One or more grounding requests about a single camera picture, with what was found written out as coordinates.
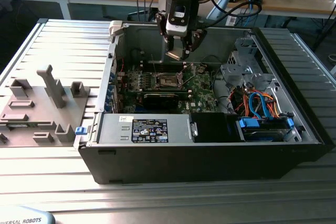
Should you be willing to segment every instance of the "barcode label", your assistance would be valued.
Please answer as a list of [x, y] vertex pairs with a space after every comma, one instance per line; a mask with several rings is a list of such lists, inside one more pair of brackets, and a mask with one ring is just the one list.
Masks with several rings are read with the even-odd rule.
[[234, 26], [235, 23], [236, 23], [236, 19], [237, 17], [228, 17], [227, 20], [226, 20], [226, 24], [227, 26]]
[[131, 123], [133, 121], [133, 116], [124, 115], [119, 117], [119, 122]]

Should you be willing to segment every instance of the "grey floor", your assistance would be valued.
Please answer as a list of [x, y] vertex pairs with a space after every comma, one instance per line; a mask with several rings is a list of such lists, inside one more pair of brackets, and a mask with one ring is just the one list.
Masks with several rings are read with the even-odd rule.
[[[70, 13], [73, 19], [81, 20], [126, 20], [127, 13], [135, 12], [135, 7], [126, 6], [99, 6], [85, 4], [70, 4]], [[51, 2], [20, 2], [19, 0], [0, 0], [0, 71], [7, 65], [16, 50], [25, 40], [38, 18], [62, 19], [61, 10], [56, 3]], [[259, 15], [248, 25], [280, 27], [286, 18], [280, 16]], [[313, 22], [310, 18], [292, 20], [288, 29], [298, 33], [308, 46], [312, 46], [322, 20]], [[336, 36], [330, 34], [316, 51], [317, 56], [328, 69], [333, 67], [328, 55], [336, 53]]]

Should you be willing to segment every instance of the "blue cable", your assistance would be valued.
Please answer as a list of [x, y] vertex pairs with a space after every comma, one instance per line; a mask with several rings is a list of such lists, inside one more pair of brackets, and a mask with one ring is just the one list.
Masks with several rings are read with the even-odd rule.
[[259, 95], [259, 96], [260, 96], [260, 99], [261, 99], [261, 105], [262, 105], [262, 107], [263, 107], [263, 111], [264, 111], [264, 115], [265, 115], [265, 117], [267, 117], [267, 118], [269, 118], [269, 119], [273, 119], [273, 117], [272, 117], [271, 114], [269, 113], [268, 109], [266, 108], [266, 102], [265, 102], [265, 100], [264, 100], [263, 95], [262, 95], [262, 94], [259, 94], [259, 93], [257, 93], [257, 92], [252, 93], [252, 94], [250, 95], [249, 99], [248, 99], [248, 106], [249, 106], [251, 112], [252, 112], [255, 116], [257, 116], [259, 119], [261, 119], [261, 116], [260, 116], [257, 112], [254, 111], [253, 106], [252, 106], [253, 97], [254, 97], [255, 95]]
[[243, 25], [244, 27], [250, 22], [250, 17], [247, 18], [245, 24]]

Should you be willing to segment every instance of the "power supply label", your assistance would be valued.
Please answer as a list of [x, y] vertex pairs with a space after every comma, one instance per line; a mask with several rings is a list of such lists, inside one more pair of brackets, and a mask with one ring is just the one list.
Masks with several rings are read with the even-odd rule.
[[167, 119], [134, 119], [133, 143], [168, 143]]

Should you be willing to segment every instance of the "motherboard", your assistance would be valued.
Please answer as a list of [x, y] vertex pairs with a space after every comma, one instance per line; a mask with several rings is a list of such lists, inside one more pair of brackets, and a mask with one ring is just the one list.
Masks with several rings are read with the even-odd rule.
[[216, 112], [207, 65], [160, 65], [141, 62], [118, 73], [122, 113]]

